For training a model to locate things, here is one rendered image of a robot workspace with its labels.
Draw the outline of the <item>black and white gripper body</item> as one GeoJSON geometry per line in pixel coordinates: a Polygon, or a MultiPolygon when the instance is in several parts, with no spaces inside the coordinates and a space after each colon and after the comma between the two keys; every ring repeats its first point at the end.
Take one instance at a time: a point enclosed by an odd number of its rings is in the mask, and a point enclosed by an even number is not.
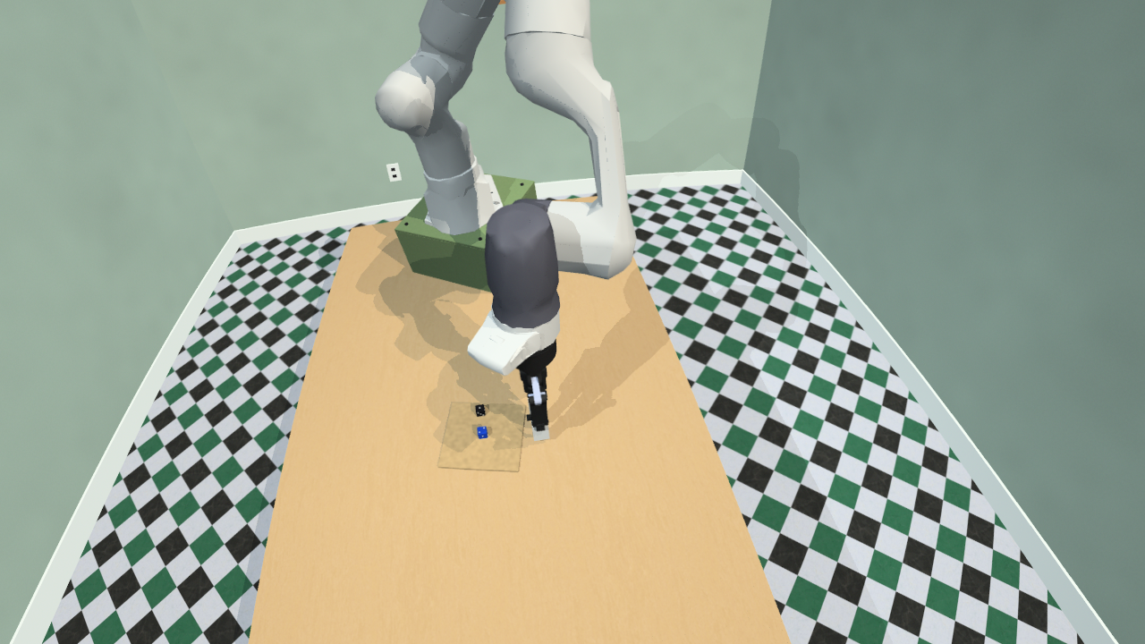
{"type": "Polygon", "coordinates": [[[527,358],[526,361],[521,362],[516,369],[526,372],[527,384],[532,387],[531,377],[539,377],[540,386],[540,370],[544,369],[548,363],[551,363],[556,355],[556,340],[548,345],[547,348],[536,351],[531,356],[527,358]]]}

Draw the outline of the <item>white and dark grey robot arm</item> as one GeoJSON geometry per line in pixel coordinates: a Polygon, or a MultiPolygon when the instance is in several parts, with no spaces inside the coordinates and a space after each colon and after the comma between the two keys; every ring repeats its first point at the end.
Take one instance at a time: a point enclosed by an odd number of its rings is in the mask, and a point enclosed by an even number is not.
{"type": "Polygon", "coordinates": [[[632,262],[637,238],[615,92],[592,62],[589,0],[505,0],[505,68],[523,97],[589,135],[597,201],[518,199],[503,207],[492,176],[477,165],[469,128],[455,121],[447,102],[469,79],[500,1],[427,0],[419,49],[387,76],[376,108],[416,144],[429,186],[425,223],[447,235],[487,223],[492,311],[469,356],[507,376],[560,333],[559,272],[610,280],[632,262]]]}

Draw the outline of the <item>tan square mat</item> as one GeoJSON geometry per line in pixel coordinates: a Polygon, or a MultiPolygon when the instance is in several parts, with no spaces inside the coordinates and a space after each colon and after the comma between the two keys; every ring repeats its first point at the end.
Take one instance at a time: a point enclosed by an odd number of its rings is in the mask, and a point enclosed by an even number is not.
{"type": "Polygon", "coordinates": [[[519,472],[524,417],[526,405],[453,402],[439,468],[519,472]],[[476,417],[479,405],[485,416],[476,417]],[[479,439],[477,427],[488,437],[479,439]]]}

